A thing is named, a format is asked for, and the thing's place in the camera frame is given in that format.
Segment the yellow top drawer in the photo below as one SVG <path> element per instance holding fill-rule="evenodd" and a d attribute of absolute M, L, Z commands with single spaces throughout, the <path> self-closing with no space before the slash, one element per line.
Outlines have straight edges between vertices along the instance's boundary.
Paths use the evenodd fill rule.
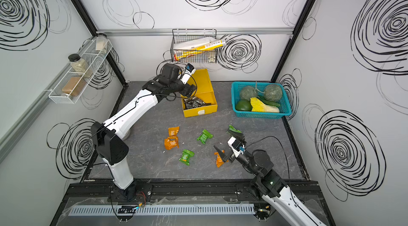
<path fill-rule="evenodd" d="M 191 98 L 182 98 L 183 114 L 186 118 L 215 113 L 218 104 L 214 92 L 198 93 Z"/>

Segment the black cookie packet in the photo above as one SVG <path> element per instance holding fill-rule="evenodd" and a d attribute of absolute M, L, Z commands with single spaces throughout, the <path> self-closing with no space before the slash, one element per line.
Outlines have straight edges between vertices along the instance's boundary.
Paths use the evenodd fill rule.
<path fill-rule="evenodd" d="M 196 97 L 196 96 L 185 99 L 185 101 L 184 101 L 185 104 L 186 104 L 186 105 L 193 105 L 194 100 L 195 100 L 195 97 Z"/>
<path fill-rule="evenodd" d="M 188 98 L 184 100 L 185 109 L 193 109 L 196 107 L 196 100 L 194 98 Z"/>
<path fill-rule="evenodd" d="M 197 108 L 198 107 L 206 107 L 206 106 L 211 106 L 211 103 L 206 103 L 202 99 L 195 97 L 194 103 L 193 103 Z"/>

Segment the yellow drawer cabinet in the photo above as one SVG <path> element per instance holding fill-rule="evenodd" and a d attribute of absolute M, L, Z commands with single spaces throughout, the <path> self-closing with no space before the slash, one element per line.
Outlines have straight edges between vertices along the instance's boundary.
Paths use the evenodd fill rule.
<path fill-rule="evenodd" d="M 188 84 L 195 85 L 197 90 L 193 93 L 196 97 L 203 101 L 210 101 L 213 94 L 213 86 L 207 69 L 198 69 L 190 77 Z"/>

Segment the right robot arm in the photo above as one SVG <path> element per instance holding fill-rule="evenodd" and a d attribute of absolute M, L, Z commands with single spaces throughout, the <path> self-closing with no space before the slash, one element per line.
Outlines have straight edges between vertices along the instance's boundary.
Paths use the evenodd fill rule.
<path fill-rule="evenodd" d="M 291 226 L 323 226 L 316 217 L 292 192 L 289 184 L 273 169 L 269 154 L 262 149 L 248 150 L 242 133 L 228 130 L 231 138 L 229 149 L 224 152 L 214 147 L 223 162 L 238 161 L 255 177 L 249 183 L 249 192 L 257 199 L 271 205 Z"/>

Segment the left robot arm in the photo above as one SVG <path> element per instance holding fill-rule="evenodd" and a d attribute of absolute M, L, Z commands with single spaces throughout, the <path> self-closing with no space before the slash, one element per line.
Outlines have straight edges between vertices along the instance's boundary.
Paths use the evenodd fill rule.
<path fill-rule="evenodd" d="M 184 68 L 176 64 L 165 64 L 160 74 L 149 80 L 122 110 L 103 123 L 91 126 L 91 139 L 94 149 L 107 164 L 113 183 L 126 201 L 137 195 L 134 177 L 130 171 L 127 155 L 129 147 L 124 140 L 131 127 L 146 113 L 169 95 L 179 93 L 190 97 L 197 86 L 189 84 L 196 69 L 192 64 Z"/>

